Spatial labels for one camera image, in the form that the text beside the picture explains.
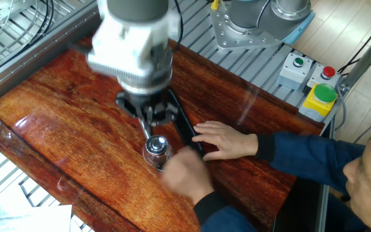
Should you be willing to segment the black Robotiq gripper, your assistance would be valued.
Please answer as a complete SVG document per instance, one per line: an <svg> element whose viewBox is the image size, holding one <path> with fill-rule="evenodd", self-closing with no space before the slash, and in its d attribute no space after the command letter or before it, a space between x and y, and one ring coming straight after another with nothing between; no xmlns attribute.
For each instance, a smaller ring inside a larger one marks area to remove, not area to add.
<svg viewBox="0 0 371 232"><path fill-rule="evenodd" d="M121 91L118 92L115 99L116 104L130 117L138 118L152 126L167 124L176 119L178 107L167 101L168 96L165 90L151 95L138 95ZM153 114L152 111L149 111L150 107L154 107Z"/></svg>

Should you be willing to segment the person's left hand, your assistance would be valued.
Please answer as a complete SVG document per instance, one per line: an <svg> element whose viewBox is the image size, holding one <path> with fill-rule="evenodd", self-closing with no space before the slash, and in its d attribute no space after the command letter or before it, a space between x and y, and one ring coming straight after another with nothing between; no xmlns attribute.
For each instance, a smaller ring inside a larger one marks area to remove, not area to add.
<svg viewBox="0 0 371 232"><path fill-rule="evenodd" d="M162 183L197 204L214 191L207 168L195 150L184 147L163 167Z"/></svg>

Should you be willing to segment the person's right hand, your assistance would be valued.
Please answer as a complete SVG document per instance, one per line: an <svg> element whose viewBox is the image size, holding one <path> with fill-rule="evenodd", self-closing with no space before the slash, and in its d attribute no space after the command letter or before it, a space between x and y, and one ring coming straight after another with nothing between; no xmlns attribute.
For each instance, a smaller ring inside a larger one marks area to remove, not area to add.
<svg viewBox="0 0 371 232"><path fill-rule="evenodd" d="M255 156L258 152L258 136L256 134L243 134L234 128L218 121L207 121L194 126L198 133L192 140L205 142L218 148L204 155L208 160L239 159L246 156Z"/></svg>

